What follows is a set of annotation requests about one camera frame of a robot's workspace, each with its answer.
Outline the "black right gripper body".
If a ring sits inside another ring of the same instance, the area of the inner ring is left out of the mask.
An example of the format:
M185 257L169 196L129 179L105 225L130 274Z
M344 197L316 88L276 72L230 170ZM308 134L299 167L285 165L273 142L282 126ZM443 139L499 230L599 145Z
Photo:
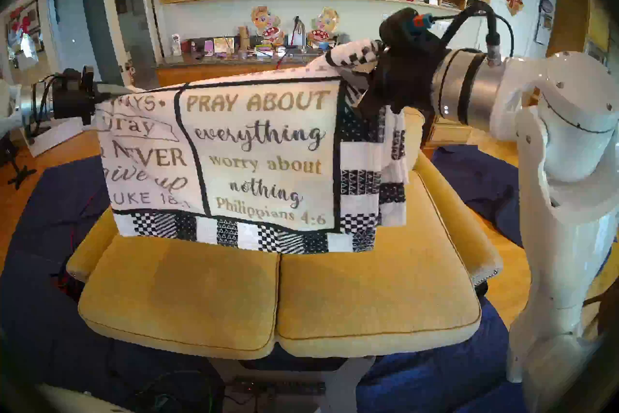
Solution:
M433 111L432 79L448 53L438 37L418 37L407 46L390 47L381 53L378 64L387 64L382 97L395 114L410 107Z

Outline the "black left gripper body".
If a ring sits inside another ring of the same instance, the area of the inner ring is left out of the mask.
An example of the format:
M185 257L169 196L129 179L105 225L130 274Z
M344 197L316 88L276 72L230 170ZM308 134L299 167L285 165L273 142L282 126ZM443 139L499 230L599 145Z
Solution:
M79 118L84 126L95 114L94 69L65 69L51 81L52 117L55 120Z

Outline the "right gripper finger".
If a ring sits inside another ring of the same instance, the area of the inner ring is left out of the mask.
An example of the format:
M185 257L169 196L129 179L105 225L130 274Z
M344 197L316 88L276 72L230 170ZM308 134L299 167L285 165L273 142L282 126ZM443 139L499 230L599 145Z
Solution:
M362 120L372 120L386 105L387 102L382 97L381 92L369 88L357 102L357 116Z
M368 90L384 90L386 83L387 64L375 64L367 75Z

